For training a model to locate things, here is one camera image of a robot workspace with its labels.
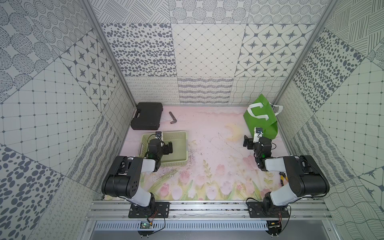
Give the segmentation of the green insulated delivery bag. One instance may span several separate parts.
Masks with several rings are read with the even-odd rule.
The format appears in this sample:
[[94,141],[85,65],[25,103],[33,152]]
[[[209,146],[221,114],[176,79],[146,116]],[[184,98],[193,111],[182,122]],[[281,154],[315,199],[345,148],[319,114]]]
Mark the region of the green insulated delivery bag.
[[283,106],[271,104],[263,94],[260,94],[244,113],[252,137],[255,136],[255,128],[262,128],[263,137],[275,139],[278,134],[277,115],[282,111]]

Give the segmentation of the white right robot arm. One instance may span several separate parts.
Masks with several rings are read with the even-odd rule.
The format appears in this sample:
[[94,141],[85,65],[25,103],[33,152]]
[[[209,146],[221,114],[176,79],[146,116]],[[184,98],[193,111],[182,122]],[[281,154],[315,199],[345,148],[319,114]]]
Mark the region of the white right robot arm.
[[330,184],[312,156],[272,157],[272,140],[257,141],[244,136],[243,146],[254,151],[257,167],[263,172],[278,172],[288,178],[280,189],[265,194],[261,211],[267,217],[284,216],[285,208],[303,198],[324,197]]

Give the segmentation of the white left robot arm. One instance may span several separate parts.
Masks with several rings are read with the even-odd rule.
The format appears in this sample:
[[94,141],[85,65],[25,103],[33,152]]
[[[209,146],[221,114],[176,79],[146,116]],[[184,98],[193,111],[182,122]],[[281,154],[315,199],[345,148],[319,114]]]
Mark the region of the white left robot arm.
[[167,218],[169,202],[156,202],[153,193],[140,187],[142,173],[155,173],[161,166],[163,155],[173,153],[173,143],[159,139],[149,142],[149,151],[145,158],[115,157],[102,183],[102,193],[121,198],[131,203],[129,218]]

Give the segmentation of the light green plastic basket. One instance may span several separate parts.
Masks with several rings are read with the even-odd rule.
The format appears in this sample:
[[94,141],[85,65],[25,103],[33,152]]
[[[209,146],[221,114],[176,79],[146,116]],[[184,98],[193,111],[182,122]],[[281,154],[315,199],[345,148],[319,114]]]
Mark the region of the light green plastic basket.
[[187,138],[185,131],[144,134],[139,157],[151,158],[159,151],[162,167],[185,166],[189,159]]

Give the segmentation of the grey L-shaped hex key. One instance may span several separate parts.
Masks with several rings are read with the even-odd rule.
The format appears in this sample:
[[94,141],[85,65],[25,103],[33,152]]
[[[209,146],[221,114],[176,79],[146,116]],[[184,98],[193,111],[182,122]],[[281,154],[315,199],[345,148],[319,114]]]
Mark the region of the grey L-shaped hex key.
[[171,118],[172,118],[172,121],[170,122],[171,124],[175,124],[177,122],[177,119],[176,117],[174,116],[174,114],[172,112],[169,112]]

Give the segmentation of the black plastic tool case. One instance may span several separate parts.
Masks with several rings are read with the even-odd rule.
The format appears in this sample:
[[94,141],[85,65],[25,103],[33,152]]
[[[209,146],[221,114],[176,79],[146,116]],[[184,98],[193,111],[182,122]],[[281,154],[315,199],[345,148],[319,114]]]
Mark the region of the black plastic tool case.
[[158,130],[160,127],[163,105],[161,103],[141,102],[137,105],[131,121],[133,130]]

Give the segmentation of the yellow handled pliers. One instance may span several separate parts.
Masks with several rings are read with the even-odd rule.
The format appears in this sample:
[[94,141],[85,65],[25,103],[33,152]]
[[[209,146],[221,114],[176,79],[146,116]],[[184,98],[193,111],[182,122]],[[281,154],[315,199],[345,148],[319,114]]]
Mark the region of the yellow handled pliers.
[[288,182],[288,178],[286,176],[286,173],[280,172],[279,175],[280,175],[280,183],[281,183],[282,186],[284,186],[285,183]]

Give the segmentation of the aluminium mounting rail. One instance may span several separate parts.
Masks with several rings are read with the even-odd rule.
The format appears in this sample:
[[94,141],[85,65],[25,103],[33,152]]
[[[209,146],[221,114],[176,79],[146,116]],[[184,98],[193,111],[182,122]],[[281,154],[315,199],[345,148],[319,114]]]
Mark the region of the aluminium mounting rail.
[[332,216],[322,200],[298,201],[265,214],[255,201],[170,201],[159,203],[155,217],[141,217],[125,201],[94,201],[85,219],[91,230],[156,231],[268,231],[285,223],[328,224]]

